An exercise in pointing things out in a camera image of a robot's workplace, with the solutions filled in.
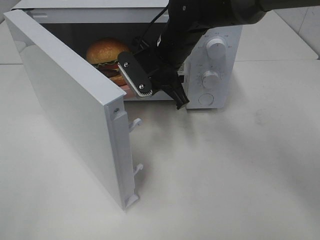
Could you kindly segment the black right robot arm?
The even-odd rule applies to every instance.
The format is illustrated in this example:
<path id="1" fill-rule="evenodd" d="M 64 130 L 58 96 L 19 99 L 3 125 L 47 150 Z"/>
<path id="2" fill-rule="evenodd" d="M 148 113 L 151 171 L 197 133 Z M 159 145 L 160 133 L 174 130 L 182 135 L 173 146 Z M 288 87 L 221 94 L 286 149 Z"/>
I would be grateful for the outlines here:
<path id="1" fill-rule="evenodd" d="M 178 108 L 222 108 L 244 25 L 277 9 L 313 7 L 317 0 L 171 0 L 162 33 L 133 56 L 129 85 L 146 98 L 170 96 Z"/>

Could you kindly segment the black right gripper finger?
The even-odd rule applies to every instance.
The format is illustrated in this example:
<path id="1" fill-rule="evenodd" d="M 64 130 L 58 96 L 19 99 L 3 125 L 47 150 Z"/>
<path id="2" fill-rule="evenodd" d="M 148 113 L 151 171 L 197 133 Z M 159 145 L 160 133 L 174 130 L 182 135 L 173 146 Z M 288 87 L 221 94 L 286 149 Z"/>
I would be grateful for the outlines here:
<path id="1" fill-rule="evenodd" d="M 175 101 L 178 110 L 190 102 L 180 82 L 162 84 L 160 89 Z"/>

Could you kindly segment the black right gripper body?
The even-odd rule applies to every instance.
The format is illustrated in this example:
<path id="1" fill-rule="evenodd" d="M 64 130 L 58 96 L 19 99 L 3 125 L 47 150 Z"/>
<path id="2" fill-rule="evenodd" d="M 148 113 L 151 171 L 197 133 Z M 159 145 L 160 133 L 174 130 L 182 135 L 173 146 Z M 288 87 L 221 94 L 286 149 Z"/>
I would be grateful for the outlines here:
<path id="1" fill-rule="evenodd" d="M 148 76 L 153 92 L 159 92 L 161 85 L 172 82 L 180 82 L 183 85 L 183 77 L 178 75 L 176 69 L 164 62 L 158 55 L 154 47 L 145 40 L 140 40 L 136 36 L 132 40 L 132 45 L 136 47 L 133 54 Z"/>

